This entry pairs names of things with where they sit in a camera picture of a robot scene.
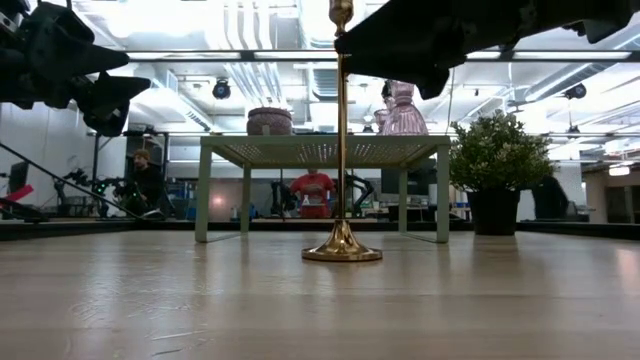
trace shelf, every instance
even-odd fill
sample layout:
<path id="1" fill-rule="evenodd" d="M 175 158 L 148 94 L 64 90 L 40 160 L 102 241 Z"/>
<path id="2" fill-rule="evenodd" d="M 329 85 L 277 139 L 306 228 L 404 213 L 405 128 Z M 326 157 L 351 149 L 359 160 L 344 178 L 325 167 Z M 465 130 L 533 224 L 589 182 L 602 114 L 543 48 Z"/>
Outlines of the shelf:
<path id="1" fill-rule="evenodd" d="M 433 155 L 448 136 L 347 136 L 347 168 L 413 168 Z M 338 167 L 335 135 L 205 136 L 200 140 L 229 162 L 252 169 Z"/>

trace ceiling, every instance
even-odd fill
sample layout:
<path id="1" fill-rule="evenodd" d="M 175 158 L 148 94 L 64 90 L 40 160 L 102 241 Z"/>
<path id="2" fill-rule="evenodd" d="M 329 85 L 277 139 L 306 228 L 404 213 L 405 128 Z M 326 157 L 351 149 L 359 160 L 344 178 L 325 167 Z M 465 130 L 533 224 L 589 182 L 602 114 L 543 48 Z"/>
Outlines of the ceiling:
<path id="1" fill-rule="evenodd" d="M 385 1 L 354 2 L 350 26 Z M 73 1 L 76 13 L 96 33 L 97 44 L 126 51 L 322 49 L 331 46 L 335 30 L 326 16 L 328 4 L 327 0 Z M 595 45 L 574 32 L 552 30 L 523 39 L 517 49 L 640 50 L 640 20 L 634 17 L 626 29 Z M 150 123 L 161 130 L 202 131 L 184 115 L 193 110 L 193 116 L 217 131 L 243 132 L 246 113 L 270 101 L 291 110 L 296 127 L 337 124 L 333 64 L 156 63 L 131 64 L 119 71 L 145 74 L 168 88 L 136 98 L 130 117 L 130 122 Z M 221 77 L 229 78 L 231 97 L 216 100 L 211 91 Z M 507 105 L 509 100 L 537 100 L 517 109 L 532 132 L 564 132 L 570 121 L 582 132 L 637 131 L 638 79 L 640 64 L 634 63 L 468 63 L 454 70 L 439 97 L 423 101 L 416 95 L 415 105 L 430 132 L 443 132 L 450 121 L 470 121 L 481 112 L 516 110 Z M 585 98 L 569 102 L 557 96 L 580 82 L 587 87 Z M 381 79 L 349 77 L 353 131 L 360 131 L 384 106 L 381 88 Z"/>

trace desk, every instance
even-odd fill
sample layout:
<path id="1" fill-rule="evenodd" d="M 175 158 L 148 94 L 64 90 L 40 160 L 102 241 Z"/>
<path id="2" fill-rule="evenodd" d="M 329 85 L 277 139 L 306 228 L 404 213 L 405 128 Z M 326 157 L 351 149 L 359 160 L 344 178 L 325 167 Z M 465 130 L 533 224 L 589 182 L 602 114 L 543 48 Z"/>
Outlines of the desk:
<path id="1" fill-rule="evenodd" d="M 347 136 L 348 169 L 395 168 L 400 172 L 399 230 L 419 240 L 446 243 L 449 241 L 449 209 L 438 208 L 438 229 L 435 239 L 407 232 L 408 171 L 433 154 L 438 155 L 438 203 L 449 203 L 448 136 Z M 200 139 L 200 166 L 196 207 L 197 242 L 222 239 L 207 235 L 209 221 L 209 180 L 211 154 L 216 153 L 230 163 L 243 168 L 242 211 L 240 232 L 249 232 L 249 196 L 253 169 L 336 169 L 338 167 L 338 138 L 335 135 L 295 136 L 205 136 Z"/>

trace cable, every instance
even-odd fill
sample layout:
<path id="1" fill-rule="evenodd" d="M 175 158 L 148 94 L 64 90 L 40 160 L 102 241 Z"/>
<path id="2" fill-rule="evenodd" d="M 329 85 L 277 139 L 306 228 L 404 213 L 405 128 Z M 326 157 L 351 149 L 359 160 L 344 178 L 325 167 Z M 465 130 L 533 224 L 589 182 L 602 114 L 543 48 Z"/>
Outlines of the cable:
<path id="1" fill-rule="evenodd" d="M 38 169 L 38 170 L 42 171 L 43 173 L 45 173 L 45 174 L 47 174 L 47 175 L 49 175 L 49 176 L 53 177 L 54 179 L 57 179 L 58 181 L 62 181 L 63 183 L 65 183 L 65 185 L 71 186 L 72 188 L 74 188 L 74 189 L 76 189 L 76 190 L 78 190 L 78 191 L 80 191 L 80 192 L 83 192 L 83 193 L 85 193 L 85 194 L 87 194 L 87 195 L 89 195 L 89 196 L 91 196 L 91 197 L 94 197 L 94 198 L 96 198 L 96 199 L 97 199 L 97 200 L 99 200 L 99 201 L 103 201 L 103 202 L 105 202 L 105 203 L 107 203 L 107 204 L 109 204 L 109 205 L 111 205 L 111 206 L 114 206 L 114 207 L 116 207 L 117 209 L 124 211 L 127 215 L 129 215 L 129 216 L 133 217 L 133 218 L 134 218 L 134 219 L 136 219 L 136 220 L 149 221 L 149 219 L 145 219 L 145 218 L 143 218 L 143 217 L 140 217 L 140 216 L 138 216 L 138 215 L 136 215 L 136 214 L 132 213 L 131 211 L 129 211 L 129 210 L 127 210 L 127 209 L 123 208 L 122 206 L 120 206 L 120 205 L 116 204 L 115 202 L 113 202 L 113 201 L 111 201 L 111 200 L 107 200 L 107 199 L 103 198 L 102 196 L 100 196 L 100 195 L 98 195 L 98 194 L 95 194 L 95 193 L 92 193 L 91 191 L 85 190 L 85 189 L 81 188 L 80 186 L 77 186 L 76 184 L 74 184 L 74 183 L 72 183 L 72 182 L 70 182 L 70 181 L 67 181 L 67 180 L 65 180 L 65 179 L 63 179 L 63 178 L 61 178 L 61 177 L 59 177 L 58 175 L 55 175 L 55 174 L 54 174 L 54 173 L 52 173 L 51 171 L 49 171 L 49 170 L 47 170 L 47 169 L 43 168 L 42 166 L 40 166 L 40 165 L 36 164 L 35 162 L 33 162 L 33 161 L 31 161 L 30 159 L 26 158 L 25 156 L 23 156 L 22 154 L 20 154 L 19 152 L 15 151 L 15 150 L 13 150 L 12 148 L 8 147 L 7 145 L 5 145 L 5 144 L 4 144 L 4 143 L 2 143 L 2 142 L 0 142 L 0 147 L 1 147 L 1 148 L 3 148 L 3 149 L 5 149 L 5 150 L 7 150 L 7 151 L 8 151 L 8 152 L 10 152 L 12 155 L 14 155 L 14 156 L 16 156 L 16 157 L 19 157 L 20 159 L 22 159 L 22 161 L 26 161 L 27 163 L 29 163 L 29 165 L 31 165 L 31 166 L 33 166 L 33 167 L 35 167 L 36 169 Z"/>
<path id="2" fill-rule="evenodd" d="M 444 135 L 447 136 L 449 132 L 449 125 L 451 125 L 451 106 L 453 105 L 453 84 L 456 80 L 456 68 L 453 68 L 451 73 L 451 90 L 449 90 L 449 113 L 447 115 L 447 128 L 444 130 Z"/>

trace monitor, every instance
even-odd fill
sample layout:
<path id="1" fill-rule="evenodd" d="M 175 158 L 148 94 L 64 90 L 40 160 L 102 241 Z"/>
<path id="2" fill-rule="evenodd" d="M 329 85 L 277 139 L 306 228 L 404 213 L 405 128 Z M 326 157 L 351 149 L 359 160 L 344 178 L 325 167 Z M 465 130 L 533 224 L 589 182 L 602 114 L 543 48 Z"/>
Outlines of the monitor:
<path id="1" fill-rule="evenodd" d="M 398 194 L 400 190 L 400 170 L 383 169 L 380 177 L 382 182 L 381 192 L 383 194 Z M 420 167 L 409 171 L 407 195 L 429 196 L 429 185 L 437 182 L 436 160 L 427 159 Z"/>
<path id="2" fill-rule="evenodd" d="M 9 194 L 13 194 L 27 185 L 28 171 L 29 163 L 26 161 L 11 165 L 11 173 L 9 174 Z"/>

